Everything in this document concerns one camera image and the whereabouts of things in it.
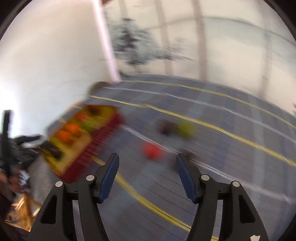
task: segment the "toy fruit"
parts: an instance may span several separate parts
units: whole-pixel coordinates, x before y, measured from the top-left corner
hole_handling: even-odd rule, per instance
[[[87,132],[92,132],[95,129],[96,120],[93,118],[85,119],[81,122],[81,127]]]
[[[91,115],[99,115],[101,111],[100,106],[96,105],[89,105],[88,110]]]
[[[88,119],[89,118],[89,115],[88,114],[85,114],[85,113],[78,113],[76,116],[75,116],[75,120],[78,121],[78,122],[81,122],[85,119]]]
[[[64,126],[64,129],[68,132],[71,132],[75,136],[81,135],[81,127],[79,124],[68,123]]]
[[[181,121],[178,125],[178,132],[180,136],[191,138],[195,135],[195,126],[189,121]]]
[[[163,120],[160,124],[160,132],[164,135],[168,136],[176,132],[176,130],[177,130],[177,125],[172,121]]]
[[[72,145],[74,142],[72,139],[72,134],[68,131],[60,130],[56,133],[56,137],[67,145]]]
[[[155,160],[161,156],[162,151],[161,148],[156,144],[145,143],[143,145],[143,153],[147,158]]]

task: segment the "orange fruit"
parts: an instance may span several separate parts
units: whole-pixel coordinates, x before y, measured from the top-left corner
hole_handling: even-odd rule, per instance
[[[79,124],[75,123],[68,123],[64,126],[64,129],[70,133],[72,133],[75,136],[81,135],[81,128]]]
[[[76,116],[75,116],[75,120],[77,120],[78,122],[81,122],[85,119],[88,119],[89,118],[89,115],[88,114],[85,114],[85,113],[78,113]]]
[[[162,155],[161,148],[154,143],[145,143],[142,150],[144,155],[149,159],[159,160]]]
[[[60,130],[58,131],[55,136],[63,143],[72,145],[74,140],[72,139],[71,132]]]

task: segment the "person's hand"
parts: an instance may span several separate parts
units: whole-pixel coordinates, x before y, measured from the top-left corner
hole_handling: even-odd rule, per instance
[[[21,191],[20,187],[20,175],[16,173],[13,176],[7,178],[6,174],[0,171],[0,192],[5,195],[5,185],[8,184],[8,187],[14,193],[19,193]]]

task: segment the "yellow tape line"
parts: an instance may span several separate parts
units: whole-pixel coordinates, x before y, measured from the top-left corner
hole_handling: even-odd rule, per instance
[[[226,97],[226,98],[230,98],[230,99],[233,99],[235,101],[238,101],[238,102],[241,102],[243,104],[246,104],[248,106],[251,106],[253,108],[256,108],[262,112],[265,112],[277,119],[279,119],[280,121],[286,123],[287,125],[291,126],[292,128],[294,128],[296,130],[296,126],[291,124],[290,122],[286,121],[285,119],[279,117],[278,115],[275,115],[273,113],[271,113],[270,111],[268,110],[265,110],[257,105],[254,105],[254,104],[251,104],[249,102],[246,102],[246,101],[243,101],[241,99],[238,99],[238,98],[235,98],[235,97],[232,97],[230,95],[226,95],[226,94],[223,94],[221,92],[216,92],[216,91],[211,91],[211,90],[205,90],[205,89],[201,89],[201,88],[197,88],[197,87],[193,87],[193,86],[187,86],[187,85],[181,85],[181,84],[174,84],[174,83],[167,83],[167,82],[155,82],[155,81],[142,81],[142,80],[123,80],[123,82],[131,82],[131,83],[136,83],[136,82],[139,82],[139,83],[146,83],[146,84],[157,84],[157,85],[169,85],[169,86],[176,86],[176,87],[183,87],[183,88],[187,88],[187,89],[191,89],[191,90],[197,90],[197,91],[202,91],[202,92],[206,92],[206,93],[210,93],[210,94],[214,94],[214,95],[218,95],[218,96],[222,96],[222,97]]]
[[[105,163],[101,159],[98,159],[96,157],[93,157],[93,159],[99,165],[105,165]],[[141,196],[119,173],[116,174],[115,181],[117,181],[134,199],[140,202],[143,206],[158,214],[165,220],[171,222],[172,224],[184,229],[187,232],[190,232],[191,226],[178,220],[177,218],[155,206],[153,203],[149,202],[147,199]],[[211,240],[218,240],[218,238],[212,237]]]
[[[117,102],[117,103],[122,103],[122,104],[126,104],[126,105],[131,105],[131,106],[136,106],[136,107],[140,107],[140,108],[150,108],[150,109],[153,109],[153,110],[156,110],[156,111],[159,111],[161,113],[165,113],[165,114],[168,114],[168,115],[172,115],[172,116],[176,116],[178,118],[181,118],[183,120],[187,120],[187,121],[190,121],[190,122],[194,122],[198,125],[201,125],[201,126],[206,126],[208,128],[211,128],[211,129],[214,129],[216,131],[219,131],[219,132],[222,132],[224,133],[225,135],[227,136],[230,136],[242,143],[245,143],[249,146],[252,146],[258,150],[261,150],[261,151],[264,151],[265,153],[281,160],[281,161],[285,161],[286,163],[288,163],[289,165],[293,166],[293,167],[296,167],[296,163],[293,161],[293,160],[290,160],[286,157],[284,157],[283,155],[273,151],[273,150],[270,150],[264,146],[261,146],[261,145],[258,145],[257,143],[255,142],[252,142],[252,141],[249,141],[243,137],[240,137],[240,136],[237,136],[233,133],[230,133],[228,131],[225,131],[217,126],[214,126],[212,124],[209,124],[207,122],[203,122],[203,121],[200,121],[200,120],[196,120],[196,119],[193,119],[193,118],[189,118],[189,117],[186,117],[186,116],[183,116],[183,115],[179,115],[179,114],[176,114],[176,113],[173,113],[173,112],[170,112],[170,111],[167,111],[167,110],[163,110],[163,109],[159,109],[159,108],[156,108],[152,105],[149,105],[149,104],[133,104],[133,103],[128,103],[128,102],[124,102],[124,101],[119,101],[119,100],[114,100],[114,99],[110,99],[110,98],[104,98],[104,97],[98,97],[98,96],[90,96],[92,98],[97,98],[97,99],[103,99],[103,100],[108,100],[108,101],[113,101],[113,102]]]

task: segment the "metal screw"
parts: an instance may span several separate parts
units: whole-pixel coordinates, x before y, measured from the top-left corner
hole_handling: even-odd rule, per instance
[[[93,175],[88,175],[88,176],[86,177],[86,179],[87,179],[88,181],[92,181],[92,180],[94,179],[94,176],[93,176]]]
[[[60,186],[62,186],[62,185],[63,185],[63,182],[62,182],[62,181],[58,181],[58,182],[56,182],[56,184],[55,184],[56,187],[60,187]]]
[[[204,181],[208,181],[210,179],[210,177],[208,175],[202,175],[202,179]]]
[[[235,186],[236,188],[238,188],[238,187],[240,186],[240,183],[237,182],[237,181],[234,181],[234,182],[232,183],[232,185]]]

